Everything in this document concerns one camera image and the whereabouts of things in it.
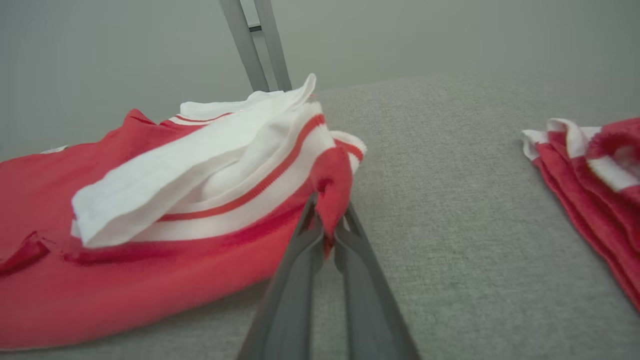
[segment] gray upholstered surface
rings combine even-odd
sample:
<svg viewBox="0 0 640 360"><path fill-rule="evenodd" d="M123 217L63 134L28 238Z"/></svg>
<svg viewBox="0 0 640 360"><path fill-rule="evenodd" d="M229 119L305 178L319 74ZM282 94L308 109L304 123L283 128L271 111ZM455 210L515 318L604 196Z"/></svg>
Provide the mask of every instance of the gray upholstered surface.
<svg viewBox="0 0 640 360"><path fill-rule="evenodd" d="M518 132L640 115L637 74L437 76L320 93L369 153L353 202L424 359L637 359L640 316ZM316 282L314 359L345 359L342 283ZM157 324L10 359L232 359L255 286Z"/></svg>

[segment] gray bar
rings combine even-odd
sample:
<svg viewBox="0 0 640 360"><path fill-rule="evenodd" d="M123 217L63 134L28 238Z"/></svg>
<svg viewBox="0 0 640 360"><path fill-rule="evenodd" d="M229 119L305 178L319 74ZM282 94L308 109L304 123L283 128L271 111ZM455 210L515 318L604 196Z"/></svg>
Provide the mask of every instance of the gray bar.
<svg viewBox="0 0 640 360"><path fill-rule="evenodd" d="M287 63L284 60L284 51L276 26L276 18L273 15L271 0L253 0L253 2L255 9L258 10L258 19L260 19L262 33L267 43L267 51L269 51L278 90L289 91L291 90L291 80L289 79L289 71L287 71Z"/></svg>
<svg viewBox="0 0 640 360"><path fill-rule="evenodd" d="M220 0L220 6L222 6L222 11L227 18L229 30L231 30L231 35L234 37L240 60L242 60L253 91L262 90L268 92L269 85L264 77L264 70L260 64L258 52L255 50L255 44L251 38L249 25L246 23L240 0Z"/></svg>

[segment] gray wall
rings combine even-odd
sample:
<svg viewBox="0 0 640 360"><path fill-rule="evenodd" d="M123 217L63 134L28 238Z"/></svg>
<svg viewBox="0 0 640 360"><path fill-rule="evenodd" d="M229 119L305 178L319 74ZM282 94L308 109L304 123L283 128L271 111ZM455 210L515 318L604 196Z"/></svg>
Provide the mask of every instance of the gray wall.
<svg viewBox="0 0 640 360"><path fill-rule="evenodd" d="M318 89L441 73L640 71L638 0L272 0L292 84Z"/></svg>
<svg viewBox="0 0 640 360"><path fill-rule="evenodd" d="M217 0L2 0L0 64L0 160L252 91Z"/></svg>

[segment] textured gray cushion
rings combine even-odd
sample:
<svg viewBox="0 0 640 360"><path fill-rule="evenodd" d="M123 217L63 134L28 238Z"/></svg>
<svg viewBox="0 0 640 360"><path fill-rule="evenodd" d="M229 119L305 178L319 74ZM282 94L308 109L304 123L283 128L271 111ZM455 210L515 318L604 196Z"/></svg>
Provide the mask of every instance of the textured gray cushion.
<svg viewBox="0 0 640 360"><path fill-rule="evenodd" d="M640 115L640 89L618 85L598 74L441 75L317 95L332 128L369 146L353 202L424 359L638 358L640 316L518 140L549 117L596 126ZM8 358L233 359L264 288ZM315 289L314 358L346 359L332 262Z"/></svg>

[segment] clothing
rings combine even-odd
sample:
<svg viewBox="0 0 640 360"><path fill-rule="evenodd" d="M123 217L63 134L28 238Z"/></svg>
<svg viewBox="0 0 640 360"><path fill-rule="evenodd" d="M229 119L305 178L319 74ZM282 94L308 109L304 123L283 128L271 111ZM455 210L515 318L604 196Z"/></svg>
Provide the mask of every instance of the clothing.
<svg viewBox="0 0 640 360"><path fill-rule="evenodd" d="M640 119L579 127L550 119L523 131L525 155L640 310Z"/></svg>
<svg viewBox="0 0 640 360"><path fill-rule="evenodd" d="M305 84L295 90L304 93L306 100L315 88L316 77L311 74ZM161 125L174 127L177 129L189 129L191 126L205 126L211 122L233 114L259 109L268 113L274 112L278 104L281 104L286 97L291 97L293 92L263 92L256 91L249 95L245 101L234 102L184 102L180 105L180 113L163 121Z"/></svg>
<svg viewBox="0 0 640 360"><path fill-rule="evenodd" d="M132 110L97 143L1 163L0 348L92 340L261 281L314 192L331 235L366 149L327 130L313 80L206 126Z"/></svg>

